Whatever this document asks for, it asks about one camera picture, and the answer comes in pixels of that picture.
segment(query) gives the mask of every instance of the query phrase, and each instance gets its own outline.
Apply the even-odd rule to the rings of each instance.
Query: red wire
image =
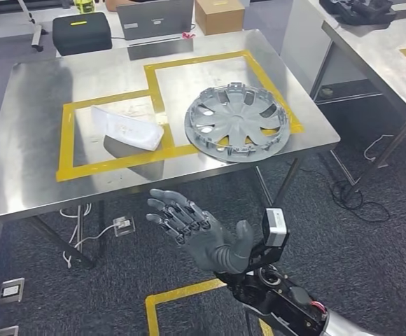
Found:
[[[310,304],[312,305],[312,306],[318,308],[319,310],[323,312],[323,314],[326,314],[326,308],[323,304],[321,304],[321,302],[312,301]]]

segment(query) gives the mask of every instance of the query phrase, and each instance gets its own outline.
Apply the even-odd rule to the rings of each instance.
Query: yellow label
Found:
[[[85,24],[86,24],[86,21],[71,22],[71,26],[78,26],[78,25],[85,25]]]

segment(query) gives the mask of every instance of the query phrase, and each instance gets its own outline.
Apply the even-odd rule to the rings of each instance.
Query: cardboard box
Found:
[[[195,0],[195,20],[205,35],[241,31],[244,14],[239,0]]]

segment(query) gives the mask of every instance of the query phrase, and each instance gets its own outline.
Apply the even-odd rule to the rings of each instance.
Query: metal table frame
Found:
[[[335,46],[338,46],[343,52],[345,52],[346,55],[350,55],[350,60],[356,65],[359,70],[362,71],[364,74],[367,74],[368,79],[371,81],[373,85],[375,85],[376,88],[380,89],[382,92],[385,92],[383,95],[389,99],[393,106],[396,108],[397,111],[404,113],[404,116],[406,116],[406,105],[401,100],[400,97],[398,97],[397,94],[392,92],[391,88],[389,88],[389,85],[385,83],[382,79],[376,75],[373,72],[373,69],[371,69],[370,66],[367,64],[363,59],[360,58],[360,56],[357,55],[354,50],[352,50],[349,45],[346,43],[343,39],[340,37],[335,29],[332,28],[330,24],[328,24],[326,21],[324,21],[321,29],[323,29],[327,35],[328,35],[330,38],[332,39],[331,43],[329,45],[329,48],[327,49],[326,56],[323,59],[323,62],[321,64],[321,67],[320,68],[319,72],[317,74],[317,77],[315,78],[315,83],[313,84],[312,89],[310,92],[311,98],[312,100],[315,101],[315,99],[318,96],[318,91],[321,88],[321,83],[323,80],[323,77],[324,73],[326,72],[326,69],[327,68],[327,65],[329,64],[329,60],[331,56],[332,50],[335,48]],[[361,97],[345,97],[343,99],[340,99],[338,101],[348,101],[348,100],[355,100],[355,99],[360,99]],[[406,136],[406,118],[404,125],[402,125],[398,131],[398,134],[395,134],[395,137],[392,139],[391,143],[389,143],[384,151],[382,151],[379,156],[376,157],[376,160],[373,160],[372,164],[370,164],[369,167],[365,169],[362,174],[361,174],[360,177],[355,179],[352,174],[348,168],[342,162],[342,160],[336,154],[333,149],[330,150],[330,154],[339,164],[340,168],[343,172],[343,174],[346,177],[348,182],[351,184],[351,187],[348,192],[345,195],[345,198],[347,200],[350,198],[354,193],[357,192],[360,187],[363,186],[364,183],[366,183],[370,176],[372,176],[376,170],[382,167],[386,167],[387,164],[386,164],[386,160],[390,156],[395,149],[396,149],[399,144],[401,144]]]

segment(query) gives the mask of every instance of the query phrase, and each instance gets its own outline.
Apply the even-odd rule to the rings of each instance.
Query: electrical socket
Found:
[[[115,218],[113,220],[113,224],[114,225],[114,235],[116,237],[127,235],[136,230],[134,220],[131,215]]]

